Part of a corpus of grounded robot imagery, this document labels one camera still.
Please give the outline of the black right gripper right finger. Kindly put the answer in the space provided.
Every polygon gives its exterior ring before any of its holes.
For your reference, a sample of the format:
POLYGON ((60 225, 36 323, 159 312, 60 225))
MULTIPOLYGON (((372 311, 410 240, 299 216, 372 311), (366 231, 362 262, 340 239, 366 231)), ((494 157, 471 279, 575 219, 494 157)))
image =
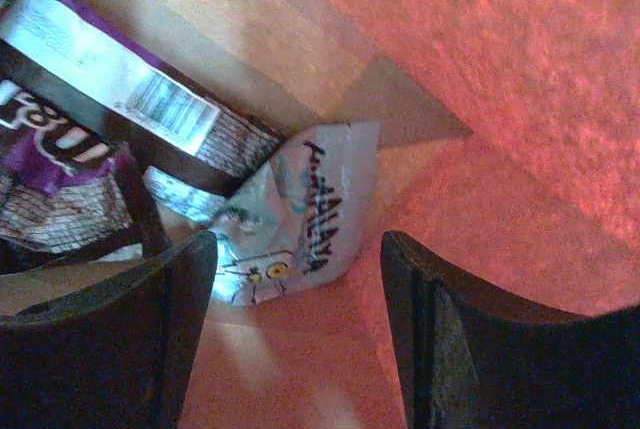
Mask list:
POLYGON ((380 264, 411 428, 635 428, 639 310, 581 316, 386 232, 380 264))

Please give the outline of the red brown paper bag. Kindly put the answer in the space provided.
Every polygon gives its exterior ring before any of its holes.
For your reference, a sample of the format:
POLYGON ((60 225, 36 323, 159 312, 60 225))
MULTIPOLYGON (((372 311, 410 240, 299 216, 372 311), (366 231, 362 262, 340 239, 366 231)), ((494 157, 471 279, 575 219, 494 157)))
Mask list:
POLYGON ((209 307, 184 428, 400 428, 379 247, 401 230, 532 301, 639 300, 639 0, 78 0, 227 106, 381 125, 338 281, 209 307))

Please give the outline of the brown purple M&M's packet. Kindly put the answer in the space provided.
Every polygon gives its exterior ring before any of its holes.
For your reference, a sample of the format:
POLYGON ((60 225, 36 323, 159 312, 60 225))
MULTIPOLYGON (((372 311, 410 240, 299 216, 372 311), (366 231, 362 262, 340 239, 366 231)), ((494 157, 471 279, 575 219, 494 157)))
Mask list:
POLYGON ((283 143, 60 0, 1 0, 1 163, 57 193, 136 160, 147 180, 228 196, 283 143))

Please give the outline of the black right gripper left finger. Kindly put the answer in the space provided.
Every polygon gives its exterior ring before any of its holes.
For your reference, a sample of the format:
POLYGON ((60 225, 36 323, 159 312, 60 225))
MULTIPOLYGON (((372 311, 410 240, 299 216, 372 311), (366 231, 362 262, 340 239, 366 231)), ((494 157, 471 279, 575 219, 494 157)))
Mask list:
POLYGON ((2 317, 2 427, 177 427, 216 262, 216 236, 205 230, 2 317))

